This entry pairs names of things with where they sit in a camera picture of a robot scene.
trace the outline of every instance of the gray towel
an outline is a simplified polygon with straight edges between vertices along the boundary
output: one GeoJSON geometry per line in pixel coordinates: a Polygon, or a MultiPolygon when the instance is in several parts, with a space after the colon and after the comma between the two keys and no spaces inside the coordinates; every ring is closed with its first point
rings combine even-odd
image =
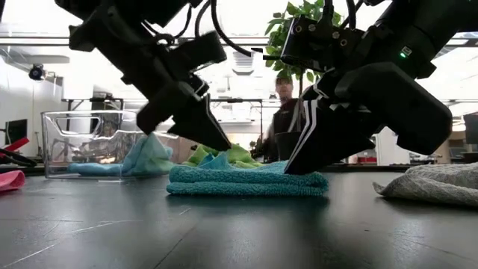
{"type": "Polygon", "coordinates": [[[386,187],[373,187],[385,197],[478,206],[478,163],[421,165],[386,187]]]}

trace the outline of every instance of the clear plastic bin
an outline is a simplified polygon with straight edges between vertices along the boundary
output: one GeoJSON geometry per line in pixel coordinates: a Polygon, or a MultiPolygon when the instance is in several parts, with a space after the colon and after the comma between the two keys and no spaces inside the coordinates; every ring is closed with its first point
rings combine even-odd
{"type": "MultiPolygon", "coordinates": [[[[61,111],[42,113],[43,161],[49,179],[128,179],[122,163],[131,148],[145,137],[130,111],[61,111]],[[72,173],[77,164],[104,164],[107,173],[72,173]]],[[[174,137],[160,137],[167,146],[174,137]]]]}

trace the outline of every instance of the blue towel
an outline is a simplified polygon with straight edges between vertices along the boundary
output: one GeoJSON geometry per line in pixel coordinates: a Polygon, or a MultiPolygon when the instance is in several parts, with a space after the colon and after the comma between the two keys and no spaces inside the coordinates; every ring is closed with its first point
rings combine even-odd
{"type": "Polygon", "coordinates": [[[319,173],[304,176],[284,174],[287,162],[263,167],[236,168],[227,153],[210,154],[198,167],[175,166],[170,171],[170,194],[234,196],[322,196],[328,182],[319,173]]]}
{"type": "Polygon", "coordinates": [[[173,149],[163,146],[155,134],[142,137],[131,148],[122,164],[70,164],[68,173],[82,176],[160,176],[168,174],[174,163],[173,149]]]}

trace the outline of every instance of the microfiber cloth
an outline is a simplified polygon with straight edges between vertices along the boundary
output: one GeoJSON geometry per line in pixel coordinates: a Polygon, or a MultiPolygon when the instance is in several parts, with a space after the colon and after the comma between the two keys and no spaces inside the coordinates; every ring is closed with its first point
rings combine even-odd
{"type": "MultiPolygon", "coordinates": [[[[263,165],[260,162],[254,160],[251,157],[250,152],[239,145],[233,144],[232,148],[229,149],[227,153],[228,153],[227,154],[228,162],[234,167],[256,168],[256,167],[261,167],[263,165]]],[[[197,167],[199,163],[201,163],[202,159],[209,154],[212,154],[213,156],[217,156],[219,152],[210,147],[198,145],[196,151],[192,154],[191,157],[189,157],[187,161],[183,163],[183,165],[187,165],[190,167],[197,167]]]]}
{"type": "Polygon", "coordinates": [[[0,192],[18,190],[25,184],[22,171],[11,171],[0,174],[0,192]]]}
{"type": "Polygon", "coordinates": [[[174,166],[172,154],[173,149],[151,133],[136,142],[122,164],[70,164],[68,172],[82,176],[159,176],[168,174],[174,166]]]}
{"type": "Polygon", "coordinates": [[[228,153],[207,154],[197,167],[178,165],[171,169],[170,194],[231,196],[322,196],[328,182],[319,173],[304,176],[284,174],[284,161],[257,168],[237,168],[228,153]]]}
{"type": "Polygon", "coordinates": [[[412,167],[386,187],[373,187],[385,197],[478,206],[478,163],[412,167]]]}

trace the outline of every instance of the man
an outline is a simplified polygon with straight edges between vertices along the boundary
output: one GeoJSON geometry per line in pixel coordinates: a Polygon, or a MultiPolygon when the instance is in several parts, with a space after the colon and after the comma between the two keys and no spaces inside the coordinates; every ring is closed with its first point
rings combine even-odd
{"type": "Polygon", "coordinates": [[[264,141],[258,140],[258,152],[264,156],[266,162],[273,162],[279,160],[279,153],[277,150],[275,135],[281,132],[288,132],[294,117],[294,109],[297,103],[296,98],[292,98],[294,86],[292,85],[292,78],[276,78],[276,92],[281,101],[280,109],[274,114],[272,124],[270,125],[266,139],[264,141]]]}

